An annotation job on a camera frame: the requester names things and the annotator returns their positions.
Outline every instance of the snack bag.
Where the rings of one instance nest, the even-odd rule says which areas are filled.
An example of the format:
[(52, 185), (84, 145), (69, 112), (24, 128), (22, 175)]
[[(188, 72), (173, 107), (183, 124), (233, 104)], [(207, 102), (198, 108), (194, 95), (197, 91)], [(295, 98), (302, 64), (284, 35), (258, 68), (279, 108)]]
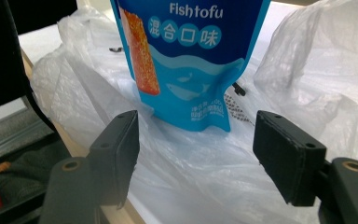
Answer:
[(131, 75), (155, 116), (229, 131), (226, 89), (242, 74), (269, 0), (111, 0)]

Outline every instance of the plastic bag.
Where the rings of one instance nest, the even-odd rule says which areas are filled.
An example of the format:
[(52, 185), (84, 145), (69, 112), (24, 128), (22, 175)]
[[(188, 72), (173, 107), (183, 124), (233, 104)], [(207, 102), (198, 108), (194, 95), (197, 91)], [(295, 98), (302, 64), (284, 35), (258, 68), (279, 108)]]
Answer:
[[(346, 11), (348, 6), (351, 7), (353, 14)], [(354, 100), (352, 91), (348, 94), (337, 93), (342, 90), (343, 84), (348, 83), (342, 83), (343, 79), (338, 76), (339, 74), (334, 74), (333, 70), (329, 70), (331, 76), (315, 75), (317, 78), (307, 80), (321, 82), (326, 78), (325, 82), (330, 83), (328, 88), (341, 88), (335, 88), (334, 91), (328, 90), (327, 87), (321, 89), (319, 86), (306, 85), (308, 81), (299, 82), (298, 79), (302, 76), (295, 75), (303, 74), (302, 72), (278, 73), (280, 66), (284, 71), (302, 71), (304, 67), (310, 66), (307, 59), (311, 59), (309, 52), (316, 46), (312, 45), (313, 42), (317, 42), (314, 37), (323, 36), (311, 35), (318, 29), (308, 28), (320, 26), (318, 21), (323, 21), (320, 18), (326, 18), (327, 15), (324, 13), (328, 14), (330, 7), (335, 9), (337, 15), (341, 15), (338, 12), (343, 7), (343, 13), (351, 15), (351, 18), (357, 18), (354, 15), (358, 15), (358, 0), (322, 1), (302, 8), (286, 18), (277, 30), (267, 56), (258, 70), (259, 61), (255, 57), (251, 58), (249, 64), (253, 69), (245, 71), (241, 78), (241, 83), (248, 90), (247, 95), (239, 97), (232, 89), (226, 92), (228, 98), (235, 100), (251, 122), (230, 118), (230, 133), (214, 127), (203, 132), (191, 133), (154, 118), (151, 109), (140, 101), (124, 52), (109, 51), (109, 48), (121, 46), (116, 25), (90, 8), (79, 9), (71, 17), (59, 22), (63, 44), (35, 65), (32, 86), (43, 111), (58, 121), (84, 147), (92, 143), (114, 115), (133, 108), (138, 109), (141, 152), (139, 165), (132, 178), (133, 184), (142, 182), (162, 192), (173, 189), (182, 195), (181, 202), (191, 204), (185, 205), (186, 207), (205, 208), (202, 214), (209, 214), (200, 218), (201, 214), (191, 213), (190, 210), (188, 216), (175, 219), (170, 216), (173, 213), (170, 210), (171, 206), (161, 205), (159, 200), (163, 199), (147, 201), (150, 210), (154, 207), (156, 214), (169, 217), (167, 220), (161, 220), (161, 223), (201, 223), (198, 221), (200, 219), (206, 223), (319, 223), (318, 204), (312, 208), (294, 208), (284, 203), (282, 196), (255, 158), (252, 143), (255, 112), (263, 108), (282, 112), (284, 116), (312, 134), (321, 131), (314, 136), (329, 147), (329, 152), (347, 152), (358, 157), (358, 147), (352, 147), (356, 146), (355, 142), (358, 144), (358, 102)], [(302, 24), (296, 29), (303, 29), (298, 30), (298, 33), (296, 29), (285, 29), (293, 22)], [(281, 48), (277, 46), (282, 44), (281, 38), (289, 38), (286, 32), (291, 32), (291, 37), (302, 36), (308, 39), (297, 39), (305, 41), (308, 45), (294, 44), (292, 41), (286, 46), (292, 51), (287, 50), (274, 57), (279, 55), (277, 49)], [(347, 51), (345, 48), (341, 49), (340, 45), (334, 47), (337, 47), (336, 50), (339, 52)], [(351, 86), (358, 89), (358, 81)], [(314, 96), (308, 99), (316, 100), (304, 102), (301, 101), (304, 97), (291, 97), (289, 93), (292, 92), (304, 92), (307, 93), (306, 96)], [(335, 142), (321, 133), (335, 134), (334, 140), (345, 136), (337, 144), (346, 147), (334, 148)], [(144, 175), (145, 170), (157, 176), (159, 180)], [(160, 192), (145, 197), (159, 195)]]
[(273, 110), (323, 142), (329, 159), (358, 159), (358, 1), (321, 1), (286, 18), (255, 86)]

